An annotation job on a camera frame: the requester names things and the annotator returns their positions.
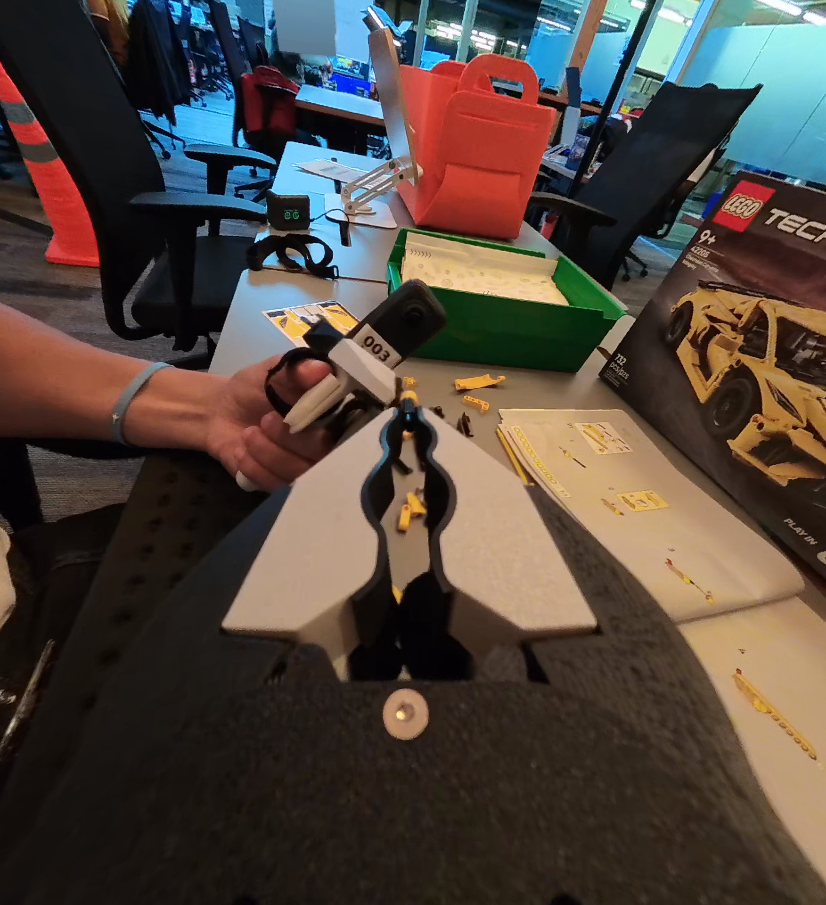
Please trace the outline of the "black device green light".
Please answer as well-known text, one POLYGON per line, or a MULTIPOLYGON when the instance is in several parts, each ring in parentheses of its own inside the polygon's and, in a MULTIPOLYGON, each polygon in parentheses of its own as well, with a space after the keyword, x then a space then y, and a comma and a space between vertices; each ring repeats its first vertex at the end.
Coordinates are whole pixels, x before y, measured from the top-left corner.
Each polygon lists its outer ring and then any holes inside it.
POLYGON ((268 225, 277 232, 307 232, 311 225, 308 195, 280 195, 269 189, 265 194, 268 225))

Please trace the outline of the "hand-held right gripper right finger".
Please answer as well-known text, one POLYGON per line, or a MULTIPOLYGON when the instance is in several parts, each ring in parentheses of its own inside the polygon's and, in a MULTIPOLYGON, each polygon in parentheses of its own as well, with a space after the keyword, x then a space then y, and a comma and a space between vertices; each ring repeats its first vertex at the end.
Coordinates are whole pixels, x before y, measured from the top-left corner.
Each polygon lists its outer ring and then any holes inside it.
POLYGON ((417 416, 446 631, 476 661, 497 647, 593 632, 597 619, 525 484, 433 412, 417 416))

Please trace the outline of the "colourful printed leaflet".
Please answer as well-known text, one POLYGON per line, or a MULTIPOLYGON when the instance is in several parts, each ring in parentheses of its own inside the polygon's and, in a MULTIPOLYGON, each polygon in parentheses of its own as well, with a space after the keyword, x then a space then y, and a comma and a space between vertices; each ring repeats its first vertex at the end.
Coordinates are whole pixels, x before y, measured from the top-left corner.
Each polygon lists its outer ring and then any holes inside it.
POLYGON ((359 322, 337 301, 298 305, 263 311, 265 318, 296 347, 306 347, 305 335, 318 321, 327 322, 346 336, 359 322))

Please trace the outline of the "person's left forearm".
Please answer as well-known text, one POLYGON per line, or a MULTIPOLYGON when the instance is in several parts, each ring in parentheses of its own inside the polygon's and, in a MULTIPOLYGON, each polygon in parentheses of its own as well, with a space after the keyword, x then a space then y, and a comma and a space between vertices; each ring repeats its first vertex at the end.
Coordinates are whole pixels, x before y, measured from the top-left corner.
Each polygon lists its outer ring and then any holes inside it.
POLYGON ((222 382, 159 368, 127 411, 125 390, 145 361, 84 344, 0 304, 0 436, 112 440, 210 452, 212 404, 222 382))

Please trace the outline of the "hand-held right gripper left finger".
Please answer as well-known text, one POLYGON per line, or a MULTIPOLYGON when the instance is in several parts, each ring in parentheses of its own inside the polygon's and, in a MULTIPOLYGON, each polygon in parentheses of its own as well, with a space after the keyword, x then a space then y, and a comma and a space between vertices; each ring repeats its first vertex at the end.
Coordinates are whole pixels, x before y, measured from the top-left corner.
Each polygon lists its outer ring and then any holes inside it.
POLYGON ((236 635, 312 643, 351 673, 400 672, 382 520, 395 498, 400 412, 360 428, 290 488, 226 613, 236 635))

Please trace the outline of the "orange striped cone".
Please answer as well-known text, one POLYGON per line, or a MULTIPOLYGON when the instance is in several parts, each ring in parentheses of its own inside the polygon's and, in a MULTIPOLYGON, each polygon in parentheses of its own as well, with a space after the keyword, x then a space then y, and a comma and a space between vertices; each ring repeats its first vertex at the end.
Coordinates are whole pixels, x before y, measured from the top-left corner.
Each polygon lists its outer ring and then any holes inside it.
POLYGON ((1 62, 0 104, 53 231, 46 260, 99 267, 95 233, 80 192, 1 62))

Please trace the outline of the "yellow thin toy strip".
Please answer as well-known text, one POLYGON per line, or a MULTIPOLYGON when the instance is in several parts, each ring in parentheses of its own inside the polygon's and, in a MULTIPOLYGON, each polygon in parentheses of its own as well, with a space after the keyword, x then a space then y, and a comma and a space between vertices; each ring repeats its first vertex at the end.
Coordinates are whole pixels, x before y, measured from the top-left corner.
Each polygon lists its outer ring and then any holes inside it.
POLYGON ((516 453, 513 451, 513 448, 510 446, 507 437, 502 432, 502 430, 500 429, 499 426, 496 427, 495 433, 498 437, 498 440, 499 440, 503 450, 505 451, 505 453, 509 459, 510 464, 512 465, 512 467, 515 470, 515 472, 517 473, 517 475, 520 477, 520 481, 522 481, 527 486, 530 486, 530 487, 534 486, 534 481, 532 480, 532 477, 522 467, 520 460, 518 459, 516 453))

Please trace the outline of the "scattered yellow toy pieces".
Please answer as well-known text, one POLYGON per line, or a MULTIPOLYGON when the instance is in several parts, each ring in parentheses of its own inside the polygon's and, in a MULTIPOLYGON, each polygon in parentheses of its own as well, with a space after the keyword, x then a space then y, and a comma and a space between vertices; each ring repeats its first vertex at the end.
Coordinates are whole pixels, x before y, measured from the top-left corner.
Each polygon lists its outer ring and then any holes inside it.
MULTIPOLYGON (((454 423, 454 429, 468 439, 473 439, 474 428, 469 409, 480 414, 486 414, 490 410, 488 401, 475 396, 476 391, 485 391, 489 388, 497 388, 506 380, 505 376, 493 377, 486 373, 477 377, 456 378, 453 380, 454 392, 459 396, 460 401, 464 405, 464 411, 458 416, 454 423)), ((417 396, 418 380, 410 377, 402 377, 400 379, 399 399, 402 402, 410 402, 418 404, 417 396)), ((401 501, 399 514, 397 516, 396 529, 401 534, 406 534, 411 523, 418 518, 425 518, 427 515, 427 504, 425 502, 425 484, 420 481, 419 485, 413 491, 405 493, 401 501)))

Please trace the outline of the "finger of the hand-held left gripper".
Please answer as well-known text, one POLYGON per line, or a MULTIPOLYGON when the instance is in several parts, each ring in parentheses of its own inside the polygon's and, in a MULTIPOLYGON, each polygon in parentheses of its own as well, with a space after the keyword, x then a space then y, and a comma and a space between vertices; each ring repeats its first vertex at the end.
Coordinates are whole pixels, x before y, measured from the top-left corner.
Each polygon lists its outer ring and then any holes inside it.
POLYGON ((336 377, 357 400, 380 409, 396 404, 398 383, 395 372, 348 338, 342 338, 328 352, 336 377))

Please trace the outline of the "black pole floor lamp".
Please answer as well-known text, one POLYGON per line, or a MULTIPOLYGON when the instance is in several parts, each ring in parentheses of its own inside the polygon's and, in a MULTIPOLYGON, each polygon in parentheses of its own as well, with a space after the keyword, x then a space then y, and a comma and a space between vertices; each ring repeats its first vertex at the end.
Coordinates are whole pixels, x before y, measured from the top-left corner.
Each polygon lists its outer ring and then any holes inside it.
POLYGON ((638 58, 645 48, 648 32, 653 27, 654 17, 656 17, 661 3, 662 2, 660 1, 645 2, 645 7, 640 13, 637 23, 633 29, 631 38, 625 46, 625 49, 622 53, 621 62, 618 66, 616 74, 614 75, 610 91, 604 103, 602 104, 601 110, 597 116, 596 125, 590 134, 587 149, 584 153, 579 169, 577 170, 577 188, 581 186, 584 178, 588 175, 588 170, 593 160, 595 159, 595 154, 600 144, 602 132, 604 130, 607 119, 613 112, 613 108, 619 105, 619 102, 622 98, 622 90, 624 89, 625 84, 633 75, 638 58))

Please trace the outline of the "blue wristband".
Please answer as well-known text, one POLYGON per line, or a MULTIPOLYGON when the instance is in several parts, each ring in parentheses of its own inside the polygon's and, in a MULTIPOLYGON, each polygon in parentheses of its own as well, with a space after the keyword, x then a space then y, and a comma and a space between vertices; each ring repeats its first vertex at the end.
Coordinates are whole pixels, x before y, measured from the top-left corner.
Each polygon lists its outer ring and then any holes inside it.
POLYGON ((152 379, 160 371, 173 368, 173 365, 166 362, 156 362, 142 368, 136 376, 131 379, 118 396, 113 404, 110 427, 112 439, 116 444, 124 447, 130 447, 131 443, 126 439, 124 433, 124 419, 129 412, 131 404, 136 397, 145 389, 148 381, 152 379))

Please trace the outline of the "person's left hand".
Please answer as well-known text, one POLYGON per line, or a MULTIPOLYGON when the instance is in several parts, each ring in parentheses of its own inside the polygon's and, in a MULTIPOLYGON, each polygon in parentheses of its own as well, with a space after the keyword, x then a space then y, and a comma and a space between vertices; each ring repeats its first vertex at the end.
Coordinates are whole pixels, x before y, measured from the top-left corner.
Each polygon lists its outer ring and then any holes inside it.
POLYGON ((207 405, 206 451, 233 476, 243 476, 262 492, 293 483, 335 445, 322 426, 292 434, 265 392, 269 387, 283 402, 297 402, 331 375, 330 367, 306 359, 277 369, 280 360, 272 356, 230 378, 212 377, 207 405))

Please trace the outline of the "white paper stack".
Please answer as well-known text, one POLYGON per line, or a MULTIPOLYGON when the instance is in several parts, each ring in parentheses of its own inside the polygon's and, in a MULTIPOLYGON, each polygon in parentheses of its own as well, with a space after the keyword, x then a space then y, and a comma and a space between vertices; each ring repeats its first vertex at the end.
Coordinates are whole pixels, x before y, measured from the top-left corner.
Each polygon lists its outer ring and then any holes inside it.
POLYGON ((403 281, 434 289, 567 306, 555 270, 556 262, 543 256, 408 232, 400 272, 403 281))

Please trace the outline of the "red office chair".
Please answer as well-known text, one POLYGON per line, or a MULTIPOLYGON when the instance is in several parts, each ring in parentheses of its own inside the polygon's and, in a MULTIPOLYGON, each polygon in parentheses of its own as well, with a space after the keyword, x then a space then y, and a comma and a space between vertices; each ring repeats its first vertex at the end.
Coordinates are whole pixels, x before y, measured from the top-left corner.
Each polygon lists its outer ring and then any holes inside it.
POLYGON ((273 66, 258 66, 240 78, 242 130, 247 141, 266 135, 295 140, 299 86, 273 66))

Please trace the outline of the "dark perforated pad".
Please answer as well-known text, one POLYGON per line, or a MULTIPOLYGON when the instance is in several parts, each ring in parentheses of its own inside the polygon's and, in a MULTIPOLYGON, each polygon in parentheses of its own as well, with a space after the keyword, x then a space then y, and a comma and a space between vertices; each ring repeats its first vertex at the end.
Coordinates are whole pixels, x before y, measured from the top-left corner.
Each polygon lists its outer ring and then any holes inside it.
POLYGON ((142 464, 125 503, 49 522, 29 448, 9 445, 23 502, 0 502, 16 592, 0 629, 0 677, 23 685, 53 642, 56 684, 89 710, 159 606, 267 496, 238 489, 210 458, 162 452, 142 464))

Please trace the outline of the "green storage bin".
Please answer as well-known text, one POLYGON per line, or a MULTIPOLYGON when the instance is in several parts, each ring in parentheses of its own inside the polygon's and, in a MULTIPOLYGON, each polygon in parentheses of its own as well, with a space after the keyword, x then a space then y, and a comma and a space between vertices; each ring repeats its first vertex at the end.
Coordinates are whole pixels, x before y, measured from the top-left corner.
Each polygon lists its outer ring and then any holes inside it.
POLYGON ((420 357, 576 372, 625 314, 618 300, 563 255, 548 257, 507 244, 413 228, 400 230, 388 257, 389 291, 404 282, 400 271, 408 232, 551 259, 556 262, 556 287, 569 302, 554 305, 427 286, 444 308, 446 325, 419 348, 420 357))

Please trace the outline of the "dark toy box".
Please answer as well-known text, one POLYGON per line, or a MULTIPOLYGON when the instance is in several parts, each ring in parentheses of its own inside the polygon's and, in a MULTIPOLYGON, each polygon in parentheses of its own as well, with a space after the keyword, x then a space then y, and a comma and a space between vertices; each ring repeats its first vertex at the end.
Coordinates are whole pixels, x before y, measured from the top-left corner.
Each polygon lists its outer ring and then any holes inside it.
POLYGON ((826 580, 826 193, 739 173, 600 374, 826 580))

